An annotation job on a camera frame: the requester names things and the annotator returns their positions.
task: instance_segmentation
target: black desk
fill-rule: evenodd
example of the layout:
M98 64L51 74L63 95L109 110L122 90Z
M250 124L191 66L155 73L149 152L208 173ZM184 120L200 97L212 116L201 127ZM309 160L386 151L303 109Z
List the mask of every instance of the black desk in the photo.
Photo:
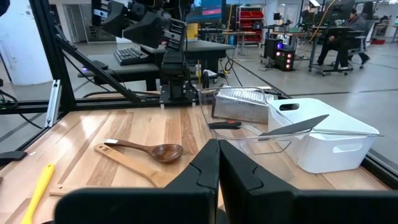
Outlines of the black desk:
M160 78L160 70L154 63L121 66L113 54L89 55L88 58L90 60L98 60L109 65L109 68L105 70L105 72L110 74L119 82L145 80L147 91L156 91L156 78ZM94 82L99 85L106 84L91 71L86 71L84 74L87 77L94 77ZM78 77L83 78L83 75L79 73Z
M235 49L232 45L219 44L204 40L188 42L188 51L185 52L187 60L200 60L201 69L218 71L218 59L226 57L226 50ZM109 65L105 70L119 82L134 82L145 80L147 91L156 90L156 79L160 78L160 67L162 66L163 56L166 53L165 46L161 45L158 49L141 46L141 50L154 58L154 63L144 63L137 65L120 66L113 54L89 55L90 60L98 60ZM94 81L99 84L105 84L95 76L91 71L84 72L87 77L94 77Z
M164 45L159 46L158 49L153 49L147 46L141 46L141 50L154 58L154 63L157 66L162 65L164 53ZM184 52L187 60L200 60L201 69L209 69L213 72L218 72L218 59L226 57L226 50L233 50L235 46L228 44L219 44L204 40L195 42L188 42L188 50Z

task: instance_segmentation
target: metal grater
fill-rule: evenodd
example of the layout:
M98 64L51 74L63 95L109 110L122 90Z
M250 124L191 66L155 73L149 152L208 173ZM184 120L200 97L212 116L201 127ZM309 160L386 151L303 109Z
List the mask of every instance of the metal grater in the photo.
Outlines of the metal grater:
M212 117L268 123L268 104L277 99L250 89L220 90L213 100Z

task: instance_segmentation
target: gray floor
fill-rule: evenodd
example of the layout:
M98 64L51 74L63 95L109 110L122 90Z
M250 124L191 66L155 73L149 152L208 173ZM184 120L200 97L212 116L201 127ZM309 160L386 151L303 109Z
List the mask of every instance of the gray floor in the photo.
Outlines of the gray floor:
M124 49L132 44L79 44L79 51L84 55L108 54L115 49ZM298 47L298 54L310 54L306 46ZM333 107L353 116L371 126L374 126L385 135L379 138L373 145L373 149L382 156L398 164L398 151L395 150L398 134L398 98L394 95L398 92L398 44L372 45L368 49L371 57L364 69L359 69L359 57L353 61L354 71L348 76L341 73L332 73L322 77L316 71L308 72L308 62L295 62L294 72L281 72L277 69L264 71L259 61L259 49L247 47L247 55L238 55L238 63L234 65L235 72L244 86L261 86L261 79L266 80L282 91L295 98L316 98L332 105ZM336 52L330 52L326 62L332 62ZM88 83L84 78L78 78L74 68L68 65L68 71L77 98L93 92L102 91L97 86ZM239 86L234 75L228 79L229 85ZM219 79L216 85L225 83ZM146 90L145 81L126 83L132 90ZM50 83L38 86L12 86L6 85L2 90L10 92L19 100L44 100L50 94ZM34 122L43 125L44 115L28 114ZM0 152L15 150L22 142L33 136L38 129L27 124L18 115L0 116Z

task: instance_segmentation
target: red shelf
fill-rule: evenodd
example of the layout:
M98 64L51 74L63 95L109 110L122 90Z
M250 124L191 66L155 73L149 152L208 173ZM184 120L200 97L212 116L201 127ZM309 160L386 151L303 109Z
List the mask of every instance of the red shelf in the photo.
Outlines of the red shelf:
M244 31L255 32L252 35L245 35L244 41L248 43L259 43L262 39L262 30L253 29L253 23L262 21L264 14L261 11L241 11L239 14L239 27Z

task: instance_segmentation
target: white plastic bin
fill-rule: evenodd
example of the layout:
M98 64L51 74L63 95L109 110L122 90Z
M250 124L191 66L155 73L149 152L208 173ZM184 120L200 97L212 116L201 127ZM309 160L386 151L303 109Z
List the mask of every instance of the white plastic bin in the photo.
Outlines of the white plastic bin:
M379 131L326 103L311 99L277 100L269 103L269 131L306 119L329 114L310 132L306 144L287 148L287 154L303 170L314 174L356 169L372 146ZM296 105L296 110L281 110L282 105ZM316 130L327 131L322 134Z

